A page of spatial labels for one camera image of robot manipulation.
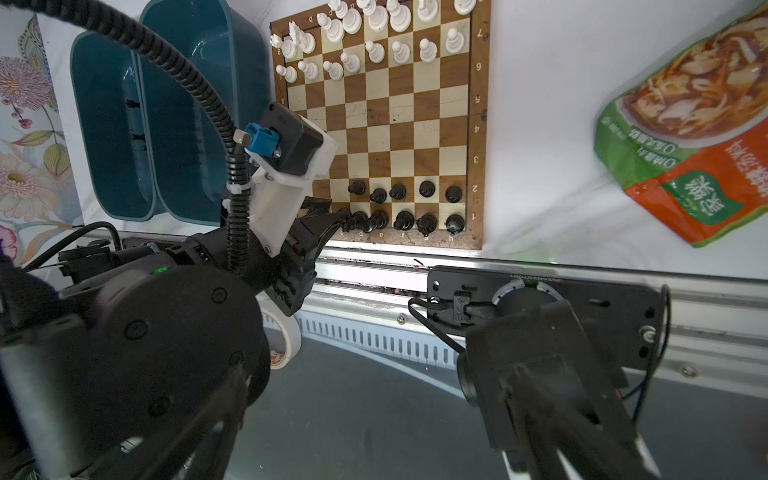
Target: chessboard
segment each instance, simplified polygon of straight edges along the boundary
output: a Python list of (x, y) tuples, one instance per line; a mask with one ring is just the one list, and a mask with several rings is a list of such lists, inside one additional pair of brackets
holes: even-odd
[[(283, 49), (271, 48), (273, 68), (293, 67), (297, 73), (295, 79), (293, 72), (288, 75), (293, 82), (274, 74), (276, 100), (322, 128), (339, 144), (327, 177), (314, 181), (312, 196), (330, 199), (333, 211), (346, 208), (353, 214), (386, 214), (386, 225), (380, 222), (379, 229), (371, 233), (338, 232), (333, 240), (482, 248), (491, 0), (476, 0), (468, 15), (456, 11), (454, 0), (435, 2), (437, 16), (425, 23), (417, 14), (419, 0), (401, 1), (412, 13), (412, 20), (398, 33), (391, 25), (374, 31), (355, 1), (347, 0), (349, 9), (360, 12), (362, 27), (354, 35), (345, 33), (336, 43), (318, 25), (318, 14), (337, 18), (328, 5), (282, 18), (270, 26), (273, 35), (290, 39), (290, 23), (295, 22), (316, 43), (309, 54), (294, 45), (296, 54), (290, 60)], [(385, 6), (386, 0), (376, 3)], [(446, 47), (453, 28), (465, 39), (456, 53)], [(420, 57), (419, 44), (424, 38), (437, 47), (434, 61), (425, 62)], [(366, 50), (369, 41), (383, 47), (385, 55), (380, 63), (371, 60)], [(408, 45), (408, 61), (394, 59), (392, 45), (396, 41)], [(342, 63), (342, 53), (356, 55), (359, 70), (351, 74), (345, 67), (343, 78), (333, 80), (323, 64)], [(319, 74), (307, 79), (299, 68), (300, 61), (305, 62), (303, 67), (309, 62), (315, 64)], [(359, 182), (356, 191), (350, 187), (358, 180), (365, 184), (361, 194)], [(428, 195), (430, 184), (434, 193)], [(402, 187), (393, 190), (398, 185), (405, 188), (404, 196)], [(382, 190), (386, 193), (383, 201)], [(401, 198), (393, 199), (391, 192)], [(371, 194), (377, 201), (372, 201)], [(403, 211), (417, 222), (422, 218), (429, 222), (426, 217), (431, 215), (436, 229), (425, 236), (416, 224), (403, 230), (400, 223), (397, 230), (395, 221)], [(464, 224), (458, 233), (455, 215)], [(452, 232), (446, 228), (449, 217)]]

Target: food package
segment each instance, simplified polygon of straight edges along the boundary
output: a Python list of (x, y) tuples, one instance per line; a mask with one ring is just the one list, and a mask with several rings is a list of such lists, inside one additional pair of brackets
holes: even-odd
[(624, 192), (694, 247), (768, 204), (768, 2), (612, 101), (595, 151)]

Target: pink flower illustration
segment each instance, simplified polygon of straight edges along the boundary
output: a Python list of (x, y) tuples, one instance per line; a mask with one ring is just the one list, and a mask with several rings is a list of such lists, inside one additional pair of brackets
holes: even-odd
[(39, 110), (51, 99), (51, 82), (26, 60), (0, 57), (0, 97), (16, 107)]

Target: blue connector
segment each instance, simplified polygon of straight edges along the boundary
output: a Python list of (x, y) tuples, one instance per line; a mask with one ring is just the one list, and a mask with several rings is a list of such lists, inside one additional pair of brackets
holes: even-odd
[(248, 150), (262, 157), (274, 157), (277, 143), (280, 141), (280, 136), (276, 131), (264, 128), (259, 124), (248, 124), (245, 131), (250, 134)]

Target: floral wallpaper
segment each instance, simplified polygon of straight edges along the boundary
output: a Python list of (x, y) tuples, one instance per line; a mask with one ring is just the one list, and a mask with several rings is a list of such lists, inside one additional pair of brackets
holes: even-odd
[(0, 7), (0, 247), (23, 265), (82, 224), (37, 17)]

